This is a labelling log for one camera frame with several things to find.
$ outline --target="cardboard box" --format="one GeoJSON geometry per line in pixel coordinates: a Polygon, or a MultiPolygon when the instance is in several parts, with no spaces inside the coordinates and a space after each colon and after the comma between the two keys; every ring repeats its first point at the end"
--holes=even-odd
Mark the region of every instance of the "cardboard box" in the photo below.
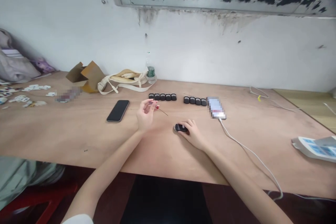
{"type": "Polygon", "coordinates": [[[82,62],[79,62],[66,75],[66,78],[71,81],[74,86],[80,87],[86,93],[97,93],[98,83],[104,77],[105,74],[93,61],[87,66],[83,66],[82,62]]]}

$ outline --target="red plastic chair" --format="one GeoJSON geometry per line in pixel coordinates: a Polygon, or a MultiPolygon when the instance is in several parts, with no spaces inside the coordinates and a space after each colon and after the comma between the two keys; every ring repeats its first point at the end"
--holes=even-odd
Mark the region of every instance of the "red plastic chair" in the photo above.
{"type": "Polygon", "coordinates": [[[77,183],[56,183],[49,186],[27,187],[16,199],[0,211],[0,219],[4,219],[13,211],[30,206],[36,206],[48,202],[47,208],[40,216],[36,224],[47,224],[62,199],[77,191],[77,183]]]}

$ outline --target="white cable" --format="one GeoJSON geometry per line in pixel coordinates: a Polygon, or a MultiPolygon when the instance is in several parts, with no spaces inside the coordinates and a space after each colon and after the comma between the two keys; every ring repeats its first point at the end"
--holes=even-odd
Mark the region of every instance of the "white cable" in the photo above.
{"type": "Polygon", "coordinates": [[[333,200],[333,199],[331,200],[331,199],[327,199],[327,198],[303,197],[303,196],[301,196],[299,194],[294,194],[294,195],[296,195],[296,196],[298,196],[300,198],[306,199],[306,200],[310,200],[311,199],[311,200],[326,200],[326,201],[336,202],[336,200],[333,200]]]}
{"type": "Polygon", "coordinates": [[[331,112],[332,112],[334,115],[336,115],[336,113],[335,113],[335,112],[334,112],[334,111],[331,109],[331,107],[329,107],[329,106],[328,106],[328,104],[327,104],[327,103],[323,103],[323,104],[324,104],[324,105],[326,105],[326,106],[327,106],[327,108],[328,108],[328,109],[330,109],[330,111],[331,111],[331,112]]]}
{"type": "Polygon", "coordinates": [[[279,103],[277,103],[276,101],[271,100],[270,97],[268,96],[268,94],[266,94],[264,91],[261,91],[259,88],[256,88],[256,87],[251,86],[251,87],[250,87],[250,93],[255,94],[255,95],[258,96],[258,97],[260,96],[260,97],[262,97],[262,98],[269,99],[270,101],[272,101],[272,102],[274,102],[276,105],[278,105],[280,108],[283,108],[283,109],[285,109],[285,110],[289,110],[289,111],[300,110],[300,108],[297,108],[297,109],[296,109],[296,108],[294,108],[294,109],[289,109],[289,108],[285,108],[285,107],[281,106],[281,105],[280,105],[279,103]],[[252,88],[257,89],[258,91],[260,91],[261,93],[264,94],[264,96],[254,93],[254,92],[252,91],[252,88]]]}
{"type": "Polygon", "coordinates": [[[235,141],[237,144],[239,144],[241,147],[249,150],[250,152],[252,152],[258,159],[259,161],[262,163],[263,166],[265,166],[265,168],[269,171],[269,173],[272,175],[272,177],[274,178],[275,180],[275,185],[277,186],[277,188],[279,189],[280,191],[280,196],[278,198],[275,198],[275,200],[280,200],[282,199],[282,197],[284,196],[283,192],[282,192],[282,189],[277,181],[277,179],[275,178],[275,176],[273,175],[273,173],[267,168],[267,166],[264,164],[264,162],[261,161],[261,159],[257,156],[257,154],[255,154],[253,151],[251,151],[249,148],[247,148],[245,145],[243,145],[242,143],[238,142],[233,136],[230,135],[230,133],[228,132],[228,130],[225,128],[224,124],[222,123],[222,119],[219,118],[219,122],[221,123],[222,127],[224,128],[224,132],[226,133],[226,135],[231,138],[233,141],[235,141]]]}

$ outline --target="plastic bottle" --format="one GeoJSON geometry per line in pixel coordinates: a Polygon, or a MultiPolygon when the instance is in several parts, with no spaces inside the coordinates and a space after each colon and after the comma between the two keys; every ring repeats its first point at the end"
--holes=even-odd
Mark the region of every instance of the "plastic bottle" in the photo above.
{"type": "Polygon", "coordinates": [[[147,81],[149,84],[155,83],[155,68],[153,67],[152,60],[150,56],[147,56],[147,62],[146,62],[146,67],[147,67],[147,81]]]}

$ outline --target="person's left hand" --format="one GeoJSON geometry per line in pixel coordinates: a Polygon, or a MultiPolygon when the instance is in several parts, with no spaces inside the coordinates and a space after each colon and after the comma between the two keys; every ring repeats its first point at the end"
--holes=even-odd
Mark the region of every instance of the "person's left hand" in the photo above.
{"type": "Polygon", "coordinates": [[[159,107],[156,104],[157,101],[154,101],[154,99],[147,99],[140,103],[139,110],[136,113],[139,125],[138,130],[140,132],[145,133],[151,127],[154,110],[157,110],[155,107],[159,107]]]}

